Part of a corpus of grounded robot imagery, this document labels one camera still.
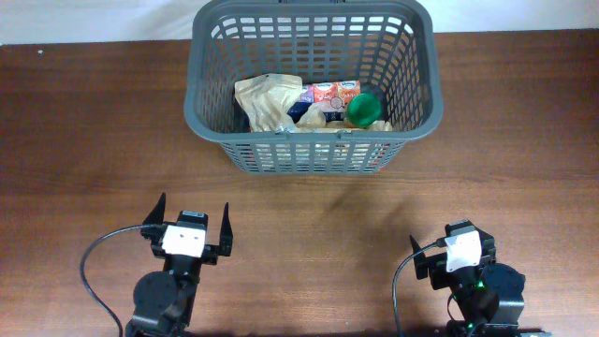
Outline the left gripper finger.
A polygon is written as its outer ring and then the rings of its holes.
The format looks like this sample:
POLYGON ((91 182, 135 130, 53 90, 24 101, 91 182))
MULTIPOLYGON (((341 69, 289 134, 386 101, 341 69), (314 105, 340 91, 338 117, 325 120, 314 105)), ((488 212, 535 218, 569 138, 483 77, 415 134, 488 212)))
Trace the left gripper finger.
POLYGON ((143 225, 162 225, 164 222, 164 214, 166 208, 167 195, 162 193, 157 203, 150 211, 150 213, 143 220, 143 225))
POLYGON ((223 212, 222 225, 219 234, 219 255, 230 256, 233 246, 233 232, 229 219, 229 204, 226 203, 223 212))

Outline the orange pasta package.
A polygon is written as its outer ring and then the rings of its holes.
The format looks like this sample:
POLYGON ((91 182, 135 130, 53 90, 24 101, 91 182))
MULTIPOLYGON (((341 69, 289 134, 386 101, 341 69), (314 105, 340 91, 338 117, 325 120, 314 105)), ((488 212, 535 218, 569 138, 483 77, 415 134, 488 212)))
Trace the orange pasta package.
POLYGON ((354 174, 378 171, 396 152, 387 143, 256 143, 241 146, 239 159, 252 173, 354 174))

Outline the cream paper pouch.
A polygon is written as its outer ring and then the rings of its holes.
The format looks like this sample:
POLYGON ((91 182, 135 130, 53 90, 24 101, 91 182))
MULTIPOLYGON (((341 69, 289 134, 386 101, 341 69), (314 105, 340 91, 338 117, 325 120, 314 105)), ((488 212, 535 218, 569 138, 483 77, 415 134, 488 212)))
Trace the cream paper pouch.
POLYGON ((295 132, 287 114, 302 93, 299 76, 270 73, 237 81, 235 99, 246 113, 254 132, 295 132))

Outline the beige snack bag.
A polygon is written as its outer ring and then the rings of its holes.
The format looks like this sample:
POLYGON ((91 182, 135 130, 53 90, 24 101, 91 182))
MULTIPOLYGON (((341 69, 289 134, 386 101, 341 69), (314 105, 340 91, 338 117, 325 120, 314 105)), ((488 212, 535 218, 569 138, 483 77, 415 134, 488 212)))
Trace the beige snack bag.
POLYGON ((365 128, 351 124, 347 119, 342 121, 326 121, 325 113, 317 105, 311 105, 308 110, 295 123, 297 132, 300 133, 338 133, 354 131, 391 132, 393 130, 390 122, 375 121, 365 128))

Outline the green lid spice jar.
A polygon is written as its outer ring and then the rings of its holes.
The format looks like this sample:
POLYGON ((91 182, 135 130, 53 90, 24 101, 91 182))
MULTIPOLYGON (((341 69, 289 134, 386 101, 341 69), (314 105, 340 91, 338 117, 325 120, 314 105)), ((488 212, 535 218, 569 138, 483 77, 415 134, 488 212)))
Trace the green lid spice jar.
POLYGON ((352 125, 367 128, 379 120, 382 110, 381 102, 375 95, 364 93, 349 102, 345 116, 352 125))

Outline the blue tissue box pack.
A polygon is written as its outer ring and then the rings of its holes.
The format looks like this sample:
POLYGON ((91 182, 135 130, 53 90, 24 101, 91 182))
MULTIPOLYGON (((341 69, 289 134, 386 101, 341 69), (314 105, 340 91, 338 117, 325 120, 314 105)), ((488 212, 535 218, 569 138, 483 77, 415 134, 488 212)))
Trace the blue tissue box pack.
POLYGON ((296 123, 316 104, 327 122, 342 121, 349 103, 361 94, 359 81, 336 81, 306 84, 302 86, 299 99, 287 114, 296 123))

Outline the grey plastic laundry basket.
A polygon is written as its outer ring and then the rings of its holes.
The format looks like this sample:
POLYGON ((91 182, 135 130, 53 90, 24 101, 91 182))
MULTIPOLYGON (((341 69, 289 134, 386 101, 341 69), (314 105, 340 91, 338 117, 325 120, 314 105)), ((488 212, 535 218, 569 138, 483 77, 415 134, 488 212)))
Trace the grey plastic laundry basket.
POLYGON ((256 143, 387 143, 393 158, 429 135, 443 113, 431 16, 416 1, 211 1, 194 19, 184 118, 243 171, 241 146, 256 143), (359 81, 393 130, 254 132, 234 85, 270 73, 359 81))

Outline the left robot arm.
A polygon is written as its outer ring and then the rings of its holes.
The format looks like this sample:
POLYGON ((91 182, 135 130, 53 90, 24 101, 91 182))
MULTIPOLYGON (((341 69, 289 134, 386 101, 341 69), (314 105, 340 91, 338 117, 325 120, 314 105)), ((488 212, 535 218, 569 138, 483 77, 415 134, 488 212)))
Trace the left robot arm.
POLYGON ((184 336, 193 313, 200 271, 230 256, 233 232, 225 206, 219 242, 206 242, 209 216, 181 211, 174 222, 164 219, 166 196, 161 195, 140 230, 153 255, 164 260, 163 269, 152 271, 136 283, 134 312, 125 326, 126 336, 184 336))

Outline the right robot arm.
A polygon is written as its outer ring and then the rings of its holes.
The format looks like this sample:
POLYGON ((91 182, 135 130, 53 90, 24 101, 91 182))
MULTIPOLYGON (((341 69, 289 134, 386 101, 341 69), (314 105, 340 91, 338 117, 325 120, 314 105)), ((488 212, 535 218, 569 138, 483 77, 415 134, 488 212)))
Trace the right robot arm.
POLYGON ((447 336, 517 336, 526 277, 499 263, 494 237, 469 220, 445 225, 445 236, 422 247, 412 238, 418 280, 449 289, 462 319, 451 317, 447 336))

